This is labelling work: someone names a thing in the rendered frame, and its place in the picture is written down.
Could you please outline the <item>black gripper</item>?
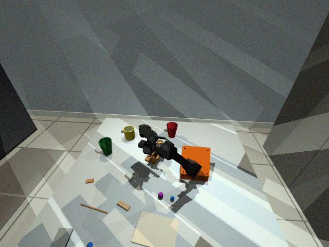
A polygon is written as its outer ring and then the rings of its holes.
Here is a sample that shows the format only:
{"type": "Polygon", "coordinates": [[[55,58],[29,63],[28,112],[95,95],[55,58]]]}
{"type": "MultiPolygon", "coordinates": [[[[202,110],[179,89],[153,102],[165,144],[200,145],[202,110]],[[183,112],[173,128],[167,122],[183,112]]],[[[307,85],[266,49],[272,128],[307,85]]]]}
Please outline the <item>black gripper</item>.
{"type": "MultiPolygon", "coordinates": [[[[144,148],[144,143],[145,143],[145,142],[149,144],[148,140],[147,140],[147,141],[146,141],[146,140],[141,140],[141,141],[139,142],[139,144],[138,144],[138,147],[143,149],[143,148],[144,148]]],[[[160,145],[160,146],[156,146],[157,143],[155,143],[154,145],[155,145],[157,151],[158,151],[159,148],[162,146],[162,145],[160,145]]]]}

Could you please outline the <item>green cup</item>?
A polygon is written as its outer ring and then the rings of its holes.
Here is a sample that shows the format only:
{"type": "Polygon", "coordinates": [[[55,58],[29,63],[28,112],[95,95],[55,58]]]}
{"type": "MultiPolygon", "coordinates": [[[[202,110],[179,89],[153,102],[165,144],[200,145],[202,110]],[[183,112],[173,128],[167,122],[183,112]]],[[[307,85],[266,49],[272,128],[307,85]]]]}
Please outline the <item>green cup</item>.
{"type": "Polygon", "coordinates": [[[104,137],[99,140],[99,145],[104,153],[104,155],[110,155],[112,153],[112,139],[109,137],[104,137]]]}

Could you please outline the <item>dark red cup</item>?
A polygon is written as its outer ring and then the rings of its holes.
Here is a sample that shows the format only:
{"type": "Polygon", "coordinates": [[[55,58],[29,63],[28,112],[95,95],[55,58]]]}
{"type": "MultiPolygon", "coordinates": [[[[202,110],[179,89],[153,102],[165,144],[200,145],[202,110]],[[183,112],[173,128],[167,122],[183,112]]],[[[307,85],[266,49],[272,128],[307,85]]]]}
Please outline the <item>dark red cup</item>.
{"type": "Polygon", "coordinates": [[[178,124],[175,122],[169,122],[167,123],[167,130],[168,130],[168,136],[170,138],[174,138],[176,134],[178,124]]]}

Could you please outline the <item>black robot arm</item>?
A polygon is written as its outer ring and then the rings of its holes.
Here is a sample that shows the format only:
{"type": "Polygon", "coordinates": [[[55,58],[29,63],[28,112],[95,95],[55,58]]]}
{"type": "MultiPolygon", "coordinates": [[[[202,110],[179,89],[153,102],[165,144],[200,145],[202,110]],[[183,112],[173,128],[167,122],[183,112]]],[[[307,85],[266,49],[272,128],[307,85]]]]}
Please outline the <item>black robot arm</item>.
{"type": "Polygon", "coordinates": [[[144,148],[142,151],[144,154],[150,155],[155,152],[163,159],[165,158],[167,160],[174,160],[182,165],[182,168],[185,170],[188,176],[193,178],[195,178],[201,170],[202,166],[200,164],[198,164],[195,160],[192,161],[189,158],[185,159],[183,156],[177,153],[177,148],[174,147],[174,144],[167,138],[158,136],[150,126],[144,124],[140,125],[139,133],[140,137],[147,138],[149,142],[149,144],[146,142],[144,143],[144,148]],[[166,141],[157,151],[154,144],[158,141],[158,139],[166,139],[166,141]]]}

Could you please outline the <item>yellow mug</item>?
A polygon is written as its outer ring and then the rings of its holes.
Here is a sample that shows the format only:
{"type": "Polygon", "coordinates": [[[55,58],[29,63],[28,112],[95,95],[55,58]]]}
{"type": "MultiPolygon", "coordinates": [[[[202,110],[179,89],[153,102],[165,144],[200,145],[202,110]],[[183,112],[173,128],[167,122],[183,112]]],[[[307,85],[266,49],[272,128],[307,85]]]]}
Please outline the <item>yellow mug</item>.
{"type": "Polygon", "coordinates": [[[126,140],[131,141],[135,139],[135,131],[133,126],[126,126],[123,130],[126,140]]]}

